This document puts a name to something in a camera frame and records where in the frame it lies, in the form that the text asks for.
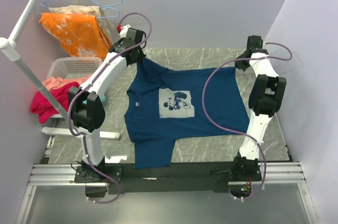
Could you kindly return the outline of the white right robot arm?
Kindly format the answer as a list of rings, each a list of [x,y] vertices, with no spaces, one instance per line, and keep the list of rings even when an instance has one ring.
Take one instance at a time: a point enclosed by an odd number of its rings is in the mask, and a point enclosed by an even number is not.
[[[249,126],[232,168],[234,179],[248,181],[260,174],[260,147],[270,121],[280,110],[287,80],[273,69],[263,40],[257,35],[248,37],[246,50],[237,57],[235,67],[243,71],[251,67],[256,76],[248,100]]]

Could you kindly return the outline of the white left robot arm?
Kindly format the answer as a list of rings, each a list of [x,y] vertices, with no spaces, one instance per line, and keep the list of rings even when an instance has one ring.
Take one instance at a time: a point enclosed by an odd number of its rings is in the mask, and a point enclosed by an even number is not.
[[[108,50],[99,68],[79,87],[68,91],[68,123],[71,134],[81,140],[83,157],[76,171],[76,182],[94,183],[105,179],[105,156],[101,148],[100,128],[106,113],[102,98],[115,78],[145,54],[140,45],[146,33],[126,25],[118,31],[120,39]]]

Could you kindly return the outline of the blue t-shirt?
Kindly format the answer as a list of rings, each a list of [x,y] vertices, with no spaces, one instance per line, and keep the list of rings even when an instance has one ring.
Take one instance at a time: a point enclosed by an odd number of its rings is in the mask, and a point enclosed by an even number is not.
[[[175,71],[150,59],[138,62],[125,113],[135,167],[169,166],[182,138],[246,132],[249,117],[235,74],[234,67]]]

